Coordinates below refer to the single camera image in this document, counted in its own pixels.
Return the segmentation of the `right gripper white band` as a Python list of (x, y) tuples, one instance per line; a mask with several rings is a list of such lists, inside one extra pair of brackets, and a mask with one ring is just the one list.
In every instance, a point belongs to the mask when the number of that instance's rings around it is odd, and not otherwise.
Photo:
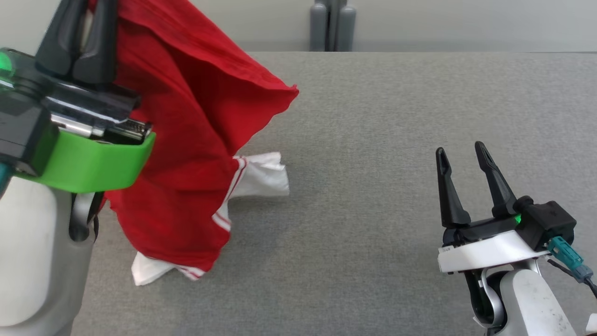
[(438, 147), (438, 194), (441, 224), (446, 228), (442, 236), (443, 245), (438, 250), (439, 270), (443, 273), (461, 273), (547, 255), (548, 251), (544, 247), (533, 250), (515, 231), (521, 219), (514, 210), (516, 197), (486, 145), (481, 141), (475, 142), (475, 152), (480, 169), (486, 175), (493, 201), (491, 213), (495, 219), (480, 220), (471, 225), (471, 216), (463, 209), (454, 187), (446, 151)]

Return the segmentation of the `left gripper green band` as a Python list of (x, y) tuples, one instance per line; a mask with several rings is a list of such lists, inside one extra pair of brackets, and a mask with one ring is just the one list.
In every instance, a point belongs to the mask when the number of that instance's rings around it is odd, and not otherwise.
[(1, 49), (2, 191), (13, 175), (69, 193), (125, 189), (152, 151), (151, 124), (131, 117), (140, 96), (113, 83), (118, 2), (96, 1), (79, 56), (87, 9), (60, 1), (35, 58)]

